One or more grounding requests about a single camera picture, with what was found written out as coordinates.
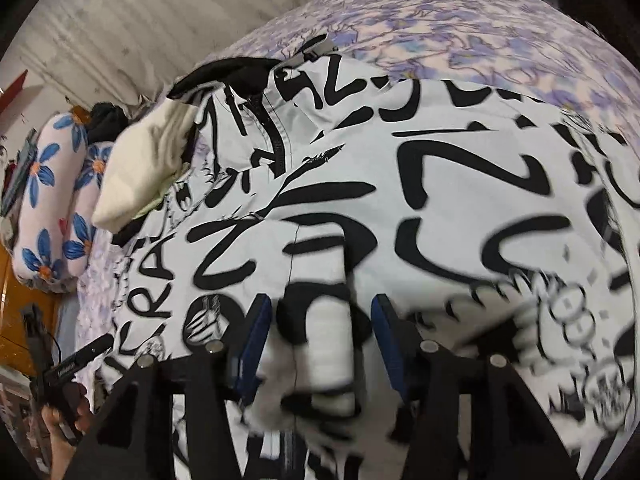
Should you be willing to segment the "left hand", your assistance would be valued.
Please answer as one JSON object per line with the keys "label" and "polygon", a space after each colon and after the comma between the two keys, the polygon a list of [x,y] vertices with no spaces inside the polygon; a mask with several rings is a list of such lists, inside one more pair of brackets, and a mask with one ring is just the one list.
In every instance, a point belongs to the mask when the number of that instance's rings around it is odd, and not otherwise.
{"label": "left hand", "polygon": [[[92,426],[94,419],[94,414],[87,399],[87,389],[79,382],[71,382],[67,384],[67,390],[77,399],[76,414],[78,419],[75,420],[76,429],[85,434]],[[41,417],[50,437],[52,454],[50,479],[61,480],[64,478],[66,469],[74,457],[76,448],[66,440],[62,433],[61,424],[64,422],[64,417],[57,408],[45,405],[41,409]]]}

